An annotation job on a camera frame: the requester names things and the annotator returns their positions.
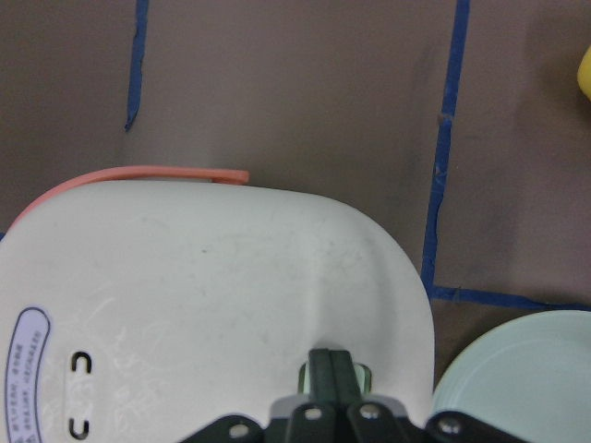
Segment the green plate near right arm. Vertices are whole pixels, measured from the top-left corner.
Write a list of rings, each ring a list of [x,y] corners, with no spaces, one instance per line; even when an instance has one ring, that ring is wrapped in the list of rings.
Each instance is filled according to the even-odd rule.
[[[539,441],[590,438],[590,314],[549,311],[485,333],[450,364],[433,409]]]

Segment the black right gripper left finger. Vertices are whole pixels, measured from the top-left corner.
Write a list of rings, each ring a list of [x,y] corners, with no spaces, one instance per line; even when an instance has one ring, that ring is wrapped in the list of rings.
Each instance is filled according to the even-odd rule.
[[[333,369],[332,350],[313,349],[308,353],[310,399],[338,412],[338,392]]]

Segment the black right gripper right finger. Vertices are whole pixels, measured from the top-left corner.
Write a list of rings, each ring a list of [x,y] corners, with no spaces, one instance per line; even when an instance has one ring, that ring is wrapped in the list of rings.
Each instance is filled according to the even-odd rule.
[[[330,351],[335,403],[347,406],[361,399],[355,364],[348,351]]]

